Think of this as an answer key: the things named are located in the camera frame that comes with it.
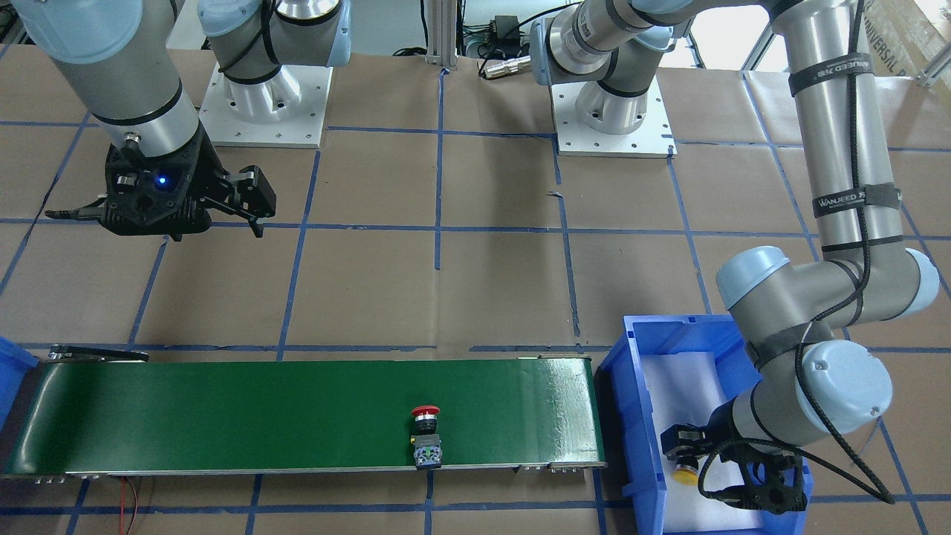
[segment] red button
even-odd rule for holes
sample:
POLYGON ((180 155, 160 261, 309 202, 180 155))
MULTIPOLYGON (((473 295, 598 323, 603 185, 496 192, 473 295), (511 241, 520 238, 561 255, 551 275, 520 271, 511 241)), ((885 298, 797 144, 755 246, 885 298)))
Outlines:
POLYGON ((413 416, 420 416, 422 414, 438 414, 439 407, 435 405, 421 405, 413 409, 413 416))

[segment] yellow button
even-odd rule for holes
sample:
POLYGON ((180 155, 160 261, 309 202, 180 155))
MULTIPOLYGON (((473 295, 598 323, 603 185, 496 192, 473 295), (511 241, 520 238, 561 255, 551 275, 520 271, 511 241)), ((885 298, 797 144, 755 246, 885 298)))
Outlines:
POLYGON ((697 472, 689 466, 678 466, 673 470, 673 481, 681 485, 697 486, 697 472))

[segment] green conveyor belt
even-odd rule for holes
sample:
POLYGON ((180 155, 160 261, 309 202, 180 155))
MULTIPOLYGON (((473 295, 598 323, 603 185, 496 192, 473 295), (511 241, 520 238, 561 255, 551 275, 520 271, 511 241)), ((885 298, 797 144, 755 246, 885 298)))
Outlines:
POLYGON ((429 404, 444 467, 604 464, 585 358, 48 368, 8 474, 413 469, 429 404))

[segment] brown paper floor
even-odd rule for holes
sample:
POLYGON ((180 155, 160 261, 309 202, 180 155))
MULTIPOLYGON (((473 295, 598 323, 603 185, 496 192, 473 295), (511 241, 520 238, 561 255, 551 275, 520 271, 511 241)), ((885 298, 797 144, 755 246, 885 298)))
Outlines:
MULTIPOLYGON (((213 56, 173 57, 200 103, 213 56)), ((819 246, 785 76, 659 79, 672 162, 557 157, 549 96, 531 77, 355 56, 334 75, 320 153, 221 149, 230 168, 261 165, 279 195, 264 239, 216 215, 175 244, 34 221, 100 192, 108 141, 46 56, 2 48, 0 333, 37 353, 85 343, 166 362, 579 351, 600 362, 625 314, 722 313, 714 274, 733 254, 772 244, 808 262, 819 246)), ((881 80, 880 98, 908 245, 948 275, 951 120, 908 80, 881 80)), ((899 503, 817 467, 808 533, 948 529, 949 316, 945 284, 922 314, 851 329, 895 382, 865 456, 899 503)), ((632 533, 605 433, 611 467, 576 474, 143 479, 133 532, 632 533)), ((844 462, 831 444, 814 449, 844 462)), ((113 481, 2 482, 0 534, 106 532, 118 503, 113 481)))

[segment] white mounting plate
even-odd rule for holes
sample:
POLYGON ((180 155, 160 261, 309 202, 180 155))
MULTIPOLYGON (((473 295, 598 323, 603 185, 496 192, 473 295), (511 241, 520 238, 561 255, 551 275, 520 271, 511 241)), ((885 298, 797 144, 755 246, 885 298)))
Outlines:
POLYGON ((648 89, 648 110, 641 127, 627 135, 610 135, 584 124, 574 101, 586 82, 552 86, 552 108, 558 133, 558 153, 566 156, 666 158, 677 153, 667 108, 657 79, 648 89))
POLYGON ((301 84, 301 110, 278 123, 249 123, 242 120, 224 97, 224 75, 218 65, 212 71, 198 116, 216 147, 281 147, 318 149, 327 111, 330 76, 327 67, 285 66, 301 84))

